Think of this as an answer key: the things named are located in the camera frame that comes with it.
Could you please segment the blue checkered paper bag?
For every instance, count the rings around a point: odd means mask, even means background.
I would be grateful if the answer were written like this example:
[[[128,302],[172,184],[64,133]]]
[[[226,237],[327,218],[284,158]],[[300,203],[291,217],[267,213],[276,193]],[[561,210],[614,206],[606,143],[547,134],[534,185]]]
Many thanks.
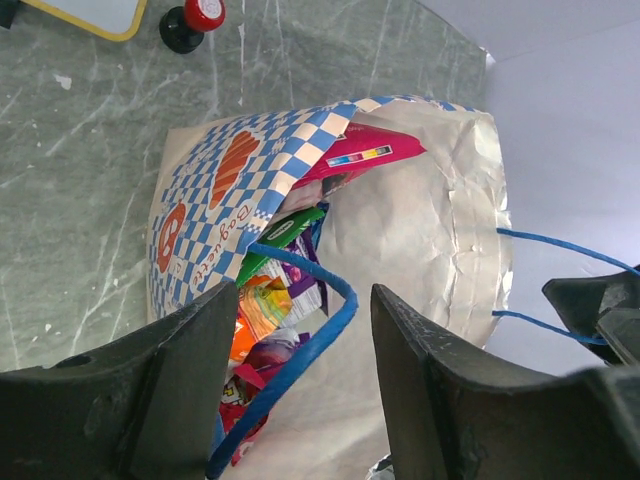
[[[499,228],[509,214],[493,119],[374,97],[171,130],[147,233],[149,319],[234,280],[294,182],[352,120],[396,126],[428,149],[331,201],[319,244],[331,317],[225,439],[210,479],[358,479],[376,446],[389,448],[374,285],[484,351],[490,311],[507,298],[511,244]]]

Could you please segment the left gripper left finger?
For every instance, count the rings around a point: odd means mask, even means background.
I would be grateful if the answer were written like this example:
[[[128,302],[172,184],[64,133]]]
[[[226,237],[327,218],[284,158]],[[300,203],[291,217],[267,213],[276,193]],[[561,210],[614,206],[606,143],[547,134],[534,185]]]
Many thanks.
[[[1,377],[5,479],[201,479],[234,335],[231,282],[52,367]]]

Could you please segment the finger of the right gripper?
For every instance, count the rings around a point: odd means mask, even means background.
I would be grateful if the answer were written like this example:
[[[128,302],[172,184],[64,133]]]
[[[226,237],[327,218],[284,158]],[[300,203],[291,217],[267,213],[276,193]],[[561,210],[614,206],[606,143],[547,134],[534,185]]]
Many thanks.
[[[549,280],[542,293],[567,330],[608,365],[639,363],[639,276]]]

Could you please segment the red pink snack packet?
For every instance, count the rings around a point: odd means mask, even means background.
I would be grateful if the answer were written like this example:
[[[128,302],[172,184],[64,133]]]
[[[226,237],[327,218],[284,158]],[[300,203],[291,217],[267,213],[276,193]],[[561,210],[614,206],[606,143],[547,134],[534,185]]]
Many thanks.
[[[290,212],[315,206],[369,170],[426,152],[416,137],[352,122],[292,187],[280,206]]]

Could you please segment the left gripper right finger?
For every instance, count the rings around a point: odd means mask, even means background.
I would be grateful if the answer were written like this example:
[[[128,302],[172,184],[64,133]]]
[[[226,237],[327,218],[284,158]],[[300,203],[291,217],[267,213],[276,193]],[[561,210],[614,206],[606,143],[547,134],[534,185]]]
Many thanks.
[[[639,371],[563,377],[496,357],[371,290],[377,374],[399,479],[635,479]]]

